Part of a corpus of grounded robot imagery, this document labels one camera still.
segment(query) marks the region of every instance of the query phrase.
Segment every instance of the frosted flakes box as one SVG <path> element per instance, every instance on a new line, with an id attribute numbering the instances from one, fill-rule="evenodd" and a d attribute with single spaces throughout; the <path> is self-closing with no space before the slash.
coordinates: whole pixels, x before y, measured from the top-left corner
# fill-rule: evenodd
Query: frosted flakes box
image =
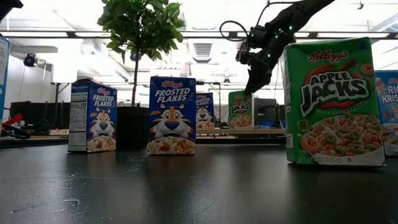
<path id="1" fill-rule="evenodd" d="M 253 94 L 246 96 L 243 90 L 232 91 L 228 94 L 229 128 L 253 128 L 253 102 Z"/>
<path id="2" fill-rule="evenodd" d="M 194 154 L 196 80 L 151 77 L 148 154 Z"/>
<path id="3" fill-rule="evenodd" d="M 7 69 L 9 59 L 10 42 L 0 37 L 0 130 L 2 127 L 2 116 L 4 101 L 6 99 Z"/>
<path id="4" fill-rule="evenodd" d="M 291 44 L 282 58 L 287 159 L 383 166 L 370 39 Z"/>
<path id="5" fill-rule="evenodd" d="M 69 152 L 116 149 L 117 91 L 90 79 L 72 83 Z"/>
<path id="6" fill-rule="evenodd" d="M 398 155 L 398 70 L 376 71 L 376 90 L 382 126 L 384 150 Z"/>
<path id="7" fill-rule="evenodd" d="M 197 129 L 214 129 L 213 93 L 197 93 Z"/>

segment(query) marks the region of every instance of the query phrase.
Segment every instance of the potted plant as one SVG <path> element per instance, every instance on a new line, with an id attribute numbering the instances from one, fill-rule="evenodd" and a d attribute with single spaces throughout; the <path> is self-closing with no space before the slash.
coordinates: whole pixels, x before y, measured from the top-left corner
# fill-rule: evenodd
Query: potted plant
<path id="1" fill-rule="evenodd" d="M 126 54 L 135 61 L 134 86 L 131 108 L 118 108 L 117 146 L 146 145 L 148 134 L 148 110 L 136 108 L 136 89 L 138 65 L 142 56 L 152 60 L 161 59 L 161 52 L 169 54 L 177 49 L 175 39 L 182 42 L 183 36 L 177 30 L 185 25 L 178 18 L 179 3 L 169 0 L 102 0 L 105 5 L 98 25 L 111 32 L 111 42 L 107 45 L 120 53 L 123 63 Z"/>

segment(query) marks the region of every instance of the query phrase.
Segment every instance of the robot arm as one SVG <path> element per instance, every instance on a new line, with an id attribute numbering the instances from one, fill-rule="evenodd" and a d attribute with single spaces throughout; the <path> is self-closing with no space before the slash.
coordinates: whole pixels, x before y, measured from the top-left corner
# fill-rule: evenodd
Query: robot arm
<path id="1" fill-rule="evenodd" d="M 252 27 L 248 38 L 238 50 L 236 60 L 251 67 L 245 94 L 254 93 L 269 84 L 274 69 L 284 48 L 295 42 L 294 33 L 299 31 L 318 11 L 334 0 L 303 0 L 282 10 L 265 26 Z M 258 53 L 249 49 L 261 48 Z"/>

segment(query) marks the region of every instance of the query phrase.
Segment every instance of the apple jacks box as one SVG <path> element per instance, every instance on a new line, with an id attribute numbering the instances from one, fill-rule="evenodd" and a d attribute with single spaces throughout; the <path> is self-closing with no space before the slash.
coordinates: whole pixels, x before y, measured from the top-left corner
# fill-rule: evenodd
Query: apple jacks box
<path id="1" fill-rule="evenodd" d="M 291 44 L 283 61 L 288 160 L 382 166 L 370 39 Z"/>
<path id="2" fill-rule="evenodd" d="M 194 78 L 151 77 L 148 154 L 194 154 Z"/>

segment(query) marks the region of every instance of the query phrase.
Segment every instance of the desk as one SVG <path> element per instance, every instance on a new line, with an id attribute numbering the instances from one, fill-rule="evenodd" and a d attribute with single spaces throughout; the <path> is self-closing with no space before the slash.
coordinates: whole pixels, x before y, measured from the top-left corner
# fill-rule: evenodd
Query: desk
<path id="1" fill-rule="evenodd" d="M 0 151 L 0 223 L 398 223 L 398 159 L 387 163 L 294 166 L 283 146 L 149 157 L 11 149 Z"/>

